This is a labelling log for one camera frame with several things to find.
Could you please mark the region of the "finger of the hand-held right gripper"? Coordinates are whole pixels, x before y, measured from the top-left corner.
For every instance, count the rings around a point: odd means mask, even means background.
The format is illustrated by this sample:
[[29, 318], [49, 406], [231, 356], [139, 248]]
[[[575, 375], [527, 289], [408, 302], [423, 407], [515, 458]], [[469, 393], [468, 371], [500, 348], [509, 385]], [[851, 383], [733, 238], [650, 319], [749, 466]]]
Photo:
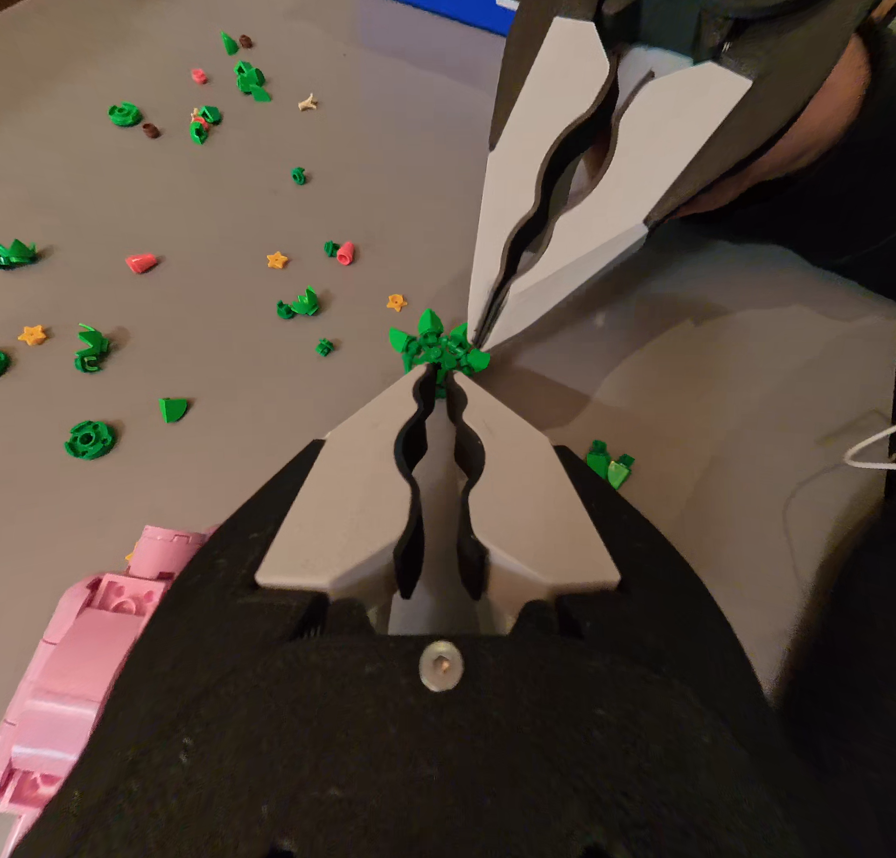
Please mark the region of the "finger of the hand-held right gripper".
[[549, 174], [563, 139], [601, 102], [610, 62], [593, 21], [555, 17], [489, 152], [469, 283], [468, 321], [476, 344], [497, 328], [516, 276], [518, 236], [550, 204]]
[[559, 215], [538, 258], [514, 278], [481, 348], [497, 348], [638, 251], [650, 212], [751, 86], [705, 62], [638, 87], [614, 126], [600, 179]]

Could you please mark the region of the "pink brick watering can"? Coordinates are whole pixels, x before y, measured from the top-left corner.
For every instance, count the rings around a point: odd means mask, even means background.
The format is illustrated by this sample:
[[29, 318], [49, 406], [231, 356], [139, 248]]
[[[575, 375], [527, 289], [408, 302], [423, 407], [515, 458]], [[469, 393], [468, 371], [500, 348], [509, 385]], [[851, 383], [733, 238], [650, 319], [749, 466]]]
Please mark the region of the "pink brick watering can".
[[1, 810], [10, 856], [84, 752], [133, 645], [178, 575], [216, 531], [146, 526], [119, 572], [60, 598], [1, 725]]

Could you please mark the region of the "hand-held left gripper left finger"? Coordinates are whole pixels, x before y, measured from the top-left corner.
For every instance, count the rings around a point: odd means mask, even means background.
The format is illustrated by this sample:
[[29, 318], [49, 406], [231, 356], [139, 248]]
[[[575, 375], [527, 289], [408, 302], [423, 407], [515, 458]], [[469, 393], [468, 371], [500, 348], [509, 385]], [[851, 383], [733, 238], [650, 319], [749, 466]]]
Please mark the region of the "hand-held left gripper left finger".
[[413, 476], [427, 452], [436, 373], [415, 368], [324, 438], [255, 573], [261, 587], [357, 600], [386, 633], [396, 594], [422, 570], [424, 529]]

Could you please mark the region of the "green web plant assembly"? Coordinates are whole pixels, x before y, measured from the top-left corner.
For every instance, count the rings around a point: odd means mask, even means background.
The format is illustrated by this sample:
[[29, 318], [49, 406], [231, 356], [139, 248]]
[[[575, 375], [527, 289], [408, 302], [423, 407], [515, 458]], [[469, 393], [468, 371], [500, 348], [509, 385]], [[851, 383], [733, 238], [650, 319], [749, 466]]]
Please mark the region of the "green web plant assembly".
[[431, 365], [436, 369], [435, 382], [442, 379], [446, 381], [446, 377], [450, 372], [464, 374], [463, 364], [467, 351], [458, 351], [454, 346], [448, 343], [446, 337], [449, 332], [450, 331], [444, 330], [442, 338], [438, 342], [429, 344], [420, 341], [419, 331], [417, 331], [416, 334], [409, 333], [417, 340], [417, 351], [413, 355], [408, 354], [405, 356], [398, 353], [402, 359], [404, 371], [410, 372], [413, 368], [420, 365]]

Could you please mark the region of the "person's right hand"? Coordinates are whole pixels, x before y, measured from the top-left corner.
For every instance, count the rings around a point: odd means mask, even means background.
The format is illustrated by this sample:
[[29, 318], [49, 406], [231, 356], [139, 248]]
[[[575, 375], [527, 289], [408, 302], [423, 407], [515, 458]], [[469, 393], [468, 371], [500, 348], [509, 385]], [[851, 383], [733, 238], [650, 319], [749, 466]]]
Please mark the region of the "person's right hand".
[[674, 217], [721, 209], [757, 185], [780, 180], [811, 166], [853, 124], [870, 80], [868, 48], [862, 37], [854, 34], [822, 87], [781, 138], [749, 166], [714, 183], [684, 204]]

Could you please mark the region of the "scattered green leaf pieces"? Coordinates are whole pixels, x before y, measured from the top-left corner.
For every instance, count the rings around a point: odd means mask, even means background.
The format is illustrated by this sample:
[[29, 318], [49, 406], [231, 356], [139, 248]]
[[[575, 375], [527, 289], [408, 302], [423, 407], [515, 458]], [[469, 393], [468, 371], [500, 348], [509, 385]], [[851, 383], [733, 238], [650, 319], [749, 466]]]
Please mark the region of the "scattered green leaf pieces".
[[618, 491], [631, 476], [635, 459], [627, 453], [614, 458], [607, 443], [595, 439], [588, 448], [585, 463], [594, 474]]

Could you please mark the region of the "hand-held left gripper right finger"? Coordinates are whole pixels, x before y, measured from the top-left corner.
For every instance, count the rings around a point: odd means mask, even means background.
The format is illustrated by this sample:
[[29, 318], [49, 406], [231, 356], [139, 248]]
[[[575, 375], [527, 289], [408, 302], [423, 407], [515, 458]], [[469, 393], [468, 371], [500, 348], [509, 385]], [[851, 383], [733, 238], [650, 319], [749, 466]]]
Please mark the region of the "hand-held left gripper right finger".
[[494, 632], [530, 602], [614, 591], [621, 574], [552, 442], [466, 376], [447, 380], [446, 402], [464, 477], [459, 571]]

